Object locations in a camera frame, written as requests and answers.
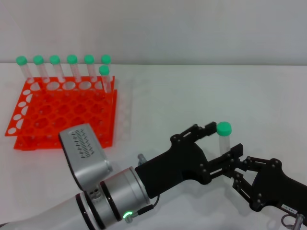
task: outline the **camera vent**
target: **camera vent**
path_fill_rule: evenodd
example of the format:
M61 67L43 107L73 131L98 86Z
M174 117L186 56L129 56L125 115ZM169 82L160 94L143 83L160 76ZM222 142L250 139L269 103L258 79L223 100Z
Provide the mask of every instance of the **camera vent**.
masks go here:
M94 154L91 142L82 128L71 131L70 136L81 158L87 158Z

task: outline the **green cap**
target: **green cap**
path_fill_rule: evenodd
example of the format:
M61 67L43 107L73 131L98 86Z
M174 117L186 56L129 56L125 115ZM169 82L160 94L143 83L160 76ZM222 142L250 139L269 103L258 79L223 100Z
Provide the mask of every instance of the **green cap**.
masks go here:
M59 63L61 62L61 60L60 60L60 58L59 58L58 55L52 55L52 56L50 56L49 61L50 61L50 63L51 63L52 65L57 65L57 64L59 64Z
M99 73L101 75L108 75L110 73L109 67L108 66L99 67Z
M91 54L85 55L84 62L88 65L94 64L94 56Z
M27 59L25 58L25 56L19 56L18 58L16 58L16 62L19 66L23 66L25 64L28 63Z
M109 54L102 55L101 63L106 65L111 64L111 56Z
M218 135L220 135L222 137L227 137L232 132L231 124L226 122L226 121L222 121L222 122L217 124L216 131L217 131Z
M67 62L68 62L69 64L71 64L71 65L77 64L77 63L78 63L77 56L74 55L74 54L68 55L68 56L67 56Z
M34 58L33 58L33 62L36 64L36 65L41 65L44 63L44 58L43 56L41 55L36 55Z

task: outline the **white wall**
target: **white wall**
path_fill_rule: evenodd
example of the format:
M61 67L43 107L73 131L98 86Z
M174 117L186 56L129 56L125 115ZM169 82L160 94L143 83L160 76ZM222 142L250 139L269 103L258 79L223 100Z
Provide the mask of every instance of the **white wall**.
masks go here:
M307 64L307 0L1 0L0 61Z

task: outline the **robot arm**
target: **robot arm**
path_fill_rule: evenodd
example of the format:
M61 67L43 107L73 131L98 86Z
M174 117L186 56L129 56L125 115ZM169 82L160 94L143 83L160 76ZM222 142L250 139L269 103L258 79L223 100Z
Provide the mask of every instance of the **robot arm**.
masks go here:
M193 125L173 135L172 146L165 153L101 181L112 168L89 125L64 130L59 138L72 175L83 192L37 217L6 224L1 230L106 229L122 219L131 222L132 218L153 209L161 193L184 180L208 184L221 175L234 178L233 188L247 200L252 210L275 206L297 217L295 225L287 228L298 230L302 223L306 225L307 201L304 197L307 187L287 177L277 159L247 157L240 161L242 144L207 161L195 142L215 132L215 122L204 128ZM250 185L236 168L258 172L253 184ZM149 198L154 197L157 201L150 205Z

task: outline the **test tube rack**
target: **test tube rack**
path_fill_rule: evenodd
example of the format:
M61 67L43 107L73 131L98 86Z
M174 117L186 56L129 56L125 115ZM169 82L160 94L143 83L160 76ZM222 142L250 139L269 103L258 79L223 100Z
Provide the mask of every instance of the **test tube rack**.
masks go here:
M90 123L102 147L111 147L117 101L114 86L114 76L110 93L89 76L82 76L81 82L74 77L65 77L65 82L50 77L49 83L35 77L33 83L25 82L5 136L17 136L17 150L60 149L59 132Z

